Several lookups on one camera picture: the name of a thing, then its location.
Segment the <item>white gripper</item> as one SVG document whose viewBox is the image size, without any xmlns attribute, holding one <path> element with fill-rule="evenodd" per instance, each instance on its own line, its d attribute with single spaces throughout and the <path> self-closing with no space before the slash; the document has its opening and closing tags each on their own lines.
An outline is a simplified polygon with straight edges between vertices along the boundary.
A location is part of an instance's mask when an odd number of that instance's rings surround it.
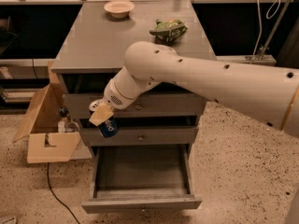
<svg viewBox="0 0 299 224">
<path fill-rule="evenodd" d="M 139 80 L 123 67 L 104 89 L 101 99 L 90 103 L 92 112 L 89 122 L 99 126 L 113 116 L 115 109 L 122 110 L 131 105 L 142 93 L 155 88 L 158 82 Z"/>
</svg>

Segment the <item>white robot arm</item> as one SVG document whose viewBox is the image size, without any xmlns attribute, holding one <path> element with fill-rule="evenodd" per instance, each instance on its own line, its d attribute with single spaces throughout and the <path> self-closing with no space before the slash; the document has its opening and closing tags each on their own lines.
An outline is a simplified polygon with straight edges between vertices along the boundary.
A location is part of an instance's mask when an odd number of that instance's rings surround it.
<svg viewBox="0 0 299 224">
<path fill-rule="evenodd" d="M 123 61 L 123 68 L 108 82 L 104 98 L 90 118 L 96 126 L 163 82 L 293 137 L 299 134 L 296 69 L 183 57 L 170 47 L 150 42 L 131 45 Z"/>
</svg>

